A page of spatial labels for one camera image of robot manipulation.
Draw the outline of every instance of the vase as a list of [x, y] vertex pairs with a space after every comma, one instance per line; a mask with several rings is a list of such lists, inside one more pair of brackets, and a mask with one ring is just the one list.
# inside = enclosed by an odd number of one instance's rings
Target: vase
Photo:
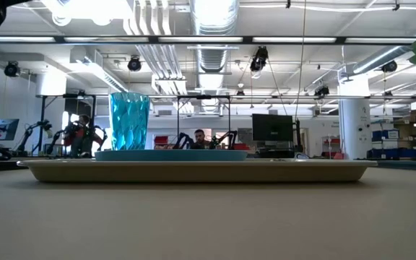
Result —
[[147, 137], [150, 99], [132, 92], [110, 95], [112, 150], [143, 150]]

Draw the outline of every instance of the beige tray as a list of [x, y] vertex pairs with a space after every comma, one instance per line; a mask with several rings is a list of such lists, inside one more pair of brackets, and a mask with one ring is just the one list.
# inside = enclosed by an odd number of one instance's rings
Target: beige tray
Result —
[[95, 160], [28, 160], [44, 182], [301, 182], [357, 181], [371, 161], [247, 160], [244, 162], [96, 162]]

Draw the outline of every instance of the table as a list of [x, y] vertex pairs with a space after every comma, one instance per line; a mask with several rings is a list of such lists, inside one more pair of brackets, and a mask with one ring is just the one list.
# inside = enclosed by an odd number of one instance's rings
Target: table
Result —
[[416, 259], [416, 171], [330, 184], [45, 184], [0, 172], [0, 259]]

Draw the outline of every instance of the blue glass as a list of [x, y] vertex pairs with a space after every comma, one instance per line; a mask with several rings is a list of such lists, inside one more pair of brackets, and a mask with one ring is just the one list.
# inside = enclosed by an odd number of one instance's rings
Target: blue glass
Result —
[[113, 150], [145, 148], [150, 99], [146, 95], [118, 92], [110, 95]]

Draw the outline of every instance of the black monitor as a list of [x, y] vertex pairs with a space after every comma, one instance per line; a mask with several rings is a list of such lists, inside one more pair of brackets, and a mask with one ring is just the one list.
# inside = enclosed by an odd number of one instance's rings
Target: black monitor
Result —
[[293, 142], [293, 117], [253, 114], [253, 140]]
[[19, 119], [0, 119], [0, 127], [6, 129], [6, 131], [0, 131], [0, 141], [14, 140], [18, 125]]

